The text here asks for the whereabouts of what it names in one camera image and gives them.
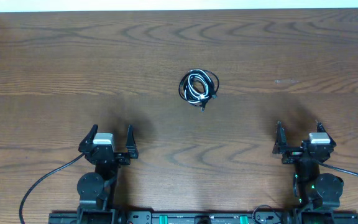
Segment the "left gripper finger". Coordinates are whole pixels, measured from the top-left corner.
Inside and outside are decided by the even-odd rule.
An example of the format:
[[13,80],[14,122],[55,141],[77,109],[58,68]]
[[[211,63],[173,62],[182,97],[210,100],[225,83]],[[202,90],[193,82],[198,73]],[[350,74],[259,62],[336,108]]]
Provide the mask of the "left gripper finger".
[[128,127],[126,148],[127,153],[131,159],[137,159],[139,157],[139,152],[134,139],[134,128],[132,125],[129,125]]
[[89,133],[84,137],[84,139],[79,143],[78,151],[79,152],[87,152],[88,147],[93,144],[93,139],[98,131],[98,125],[94,124],[89,131]]

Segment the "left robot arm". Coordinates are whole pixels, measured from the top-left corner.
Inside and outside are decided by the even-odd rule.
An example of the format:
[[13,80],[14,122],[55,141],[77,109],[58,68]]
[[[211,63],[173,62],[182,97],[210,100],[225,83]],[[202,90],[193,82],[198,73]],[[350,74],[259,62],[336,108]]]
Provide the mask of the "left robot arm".
[[113,205],[119,169],[137,159],[139,152],[130,125],[127,131],[126,152],[116,152],[114,135],[99,133],[93,125],[80,142],[78,150],[95,166],[93,172],[83,175],[77,183],[80,204],[76,223],[126,223],[127,215]]

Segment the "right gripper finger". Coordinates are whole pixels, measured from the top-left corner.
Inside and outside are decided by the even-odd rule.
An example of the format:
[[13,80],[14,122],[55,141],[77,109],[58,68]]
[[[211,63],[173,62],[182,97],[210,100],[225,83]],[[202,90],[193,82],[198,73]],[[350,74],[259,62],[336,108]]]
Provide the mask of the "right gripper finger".
[[[316,121],[316,131],[317,133],[327,133],[326,129],[324,128],[322,122]],[[330,145],[332,146],[337,146],[335,140],[329,135],[329,137],[331,138],[331,143]]]
[[287,138],[282,122],[278,121],[276,125],[276,140],[273,146],[274,154],[283,154],[288,149]]

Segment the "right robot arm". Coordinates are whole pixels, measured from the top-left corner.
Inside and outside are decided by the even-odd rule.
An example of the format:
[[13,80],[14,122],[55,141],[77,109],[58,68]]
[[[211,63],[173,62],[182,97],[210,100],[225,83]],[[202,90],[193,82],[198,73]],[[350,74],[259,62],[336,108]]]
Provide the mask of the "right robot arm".
[[282,164],[295,166],[293,192],[300,201],[297,208],[282,214],[282,223],[334,223],[333,210],[340,206],[343,180],[330,173],[320,173],[319,167],[330,158],[335,141],[321,123],[316,131],[298,147],[289,146],[282,123],[276,128],[274,154],[282,155]]

